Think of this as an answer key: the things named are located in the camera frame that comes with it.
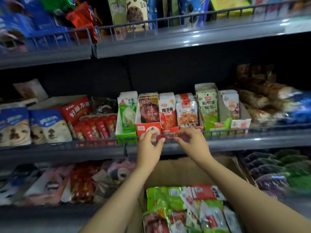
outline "chocolate chip cookie picture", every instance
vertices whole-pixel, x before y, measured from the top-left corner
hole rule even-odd
[[[144,20],[144,14],[139,7],[131,6],[126,13],[126,20],[129,23],[139,22]]]

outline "hand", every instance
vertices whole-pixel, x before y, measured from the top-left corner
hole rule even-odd
[[[152,136],[158,134],[158,131],[150,130],[143,133],[138,142],[136,168],[147,169],[150,173],[158,163],[165,138],[161,138],[157,145],[151,143]]]
[[[175,134],[178,137],[173,137],[173,139],[193,161],[200,161],[207,157],[212,157],[208,148],[208,143],[201,131],[195,128],[185,128],[179,130]],[[183,141],[180,136],[187,137],[189,142]]]

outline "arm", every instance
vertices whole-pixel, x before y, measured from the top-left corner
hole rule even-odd
[[[256,232],[311,232],[311,221],[307,218],[214,160],[200,131],[189,128],[176,134],[190,139],[186,143],[180,137],[174,138],[185,153],[214,181],[243,221]]]
[[[158,163],[165,138],[151,143],[155,131],[142,134],[138,143],[137,164],[130,177],[80,230],[80,233],[123,233],[132,216],[139,193]]]

